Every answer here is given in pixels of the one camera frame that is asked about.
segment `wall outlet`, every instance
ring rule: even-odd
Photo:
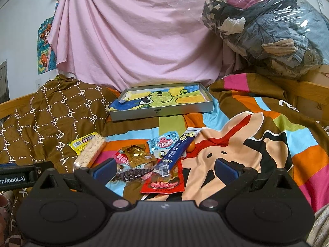
[[[36,88],[37,88],[37,90],[40,89],[41,85],[42,85],[41,79],[37,79],[36,80]]]

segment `gray door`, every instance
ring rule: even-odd
[[[6,62],[0,65],[0,104],[9,100]]]

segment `gray box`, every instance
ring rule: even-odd
[[[120,120],[130,120],[130,119],[141,119],[149,117],[160,117],[160,116],[171,116],[171,115],[180,115],[188,113],[202,113],[210,112],[213,110],[213,99],[210,96],[207,89],[201,83],[184,83],[184,84],[166,84],[166,85],[153,85],[153,86],[141,86],[129,88],[123,91],[118,100],[121,100],[125,97],[127,92],[140,91],[140,90],[149,90],[149,89],[167,89],[173,87],[188,87],[188,86],[199,86],[199,90],[203,97],[205,98],[204,102],[196,102],[189,104],[181,105],[171,105],[163,107],[150,107],[143,109],[134,109],[134,110],[123,110],[123,111],[110,111],[110,116],[112,121]]]

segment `silver screw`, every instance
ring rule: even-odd
[[[205,199],[203,202],[202,202],[202,205],[207,207],[207,208],[215,208],[217,205],[218,205],[218,202],[215,201],[214,199]]]
[[[114,207],[116,207],[118,209],[122,209],[129,205],[129,201],[127,201],[125,199],[117,199],[112,204]]]

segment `orange ball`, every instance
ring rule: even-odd
[[[192,152],[195,149],[195,142],[192,141],[191,144],[187,147],[186,152]]]

